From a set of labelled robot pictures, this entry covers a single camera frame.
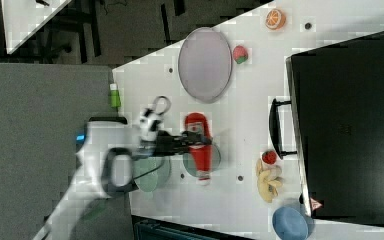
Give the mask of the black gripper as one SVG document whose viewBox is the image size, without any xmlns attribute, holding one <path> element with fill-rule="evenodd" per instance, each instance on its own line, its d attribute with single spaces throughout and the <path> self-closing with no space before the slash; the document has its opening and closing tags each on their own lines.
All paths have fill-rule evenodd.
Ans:
<svg viewBox="0 0 384 240">
<path fill-rule="evenodd" d="M 182 135 L 171 135 L 167 131 L 159 131 L 153 155 L 156 157 L 183 155 L 189 152 L 189 146 L 211 145 L 212 138 L 191 131 Z"/>
</svg>

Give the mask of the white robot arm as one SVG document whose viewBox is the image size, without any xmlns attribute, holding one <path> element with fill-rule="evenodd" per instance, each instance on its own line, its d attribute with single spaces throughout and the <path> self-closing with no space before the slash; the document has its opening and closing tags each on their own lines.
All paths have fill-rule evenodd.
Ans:
<svg viewBox="0 0 384 240">
<path fill-rule="evenodd" d="M 153 173 L 164 159 L 188 153 L 193 147 L 211 146 L 212 139 L 197 131 L 171 135 L 160 125 L 163 114 L 147 108 L 136 124 L 124 117 L 89 120 L 82 146 L 76 153 L 80 162 L 68 190 L 32 240 L 69 240 L 88 206 L 98 199 L 118 198 L 135 189 L 134 165 L 154 161 Z"/>
</svg>

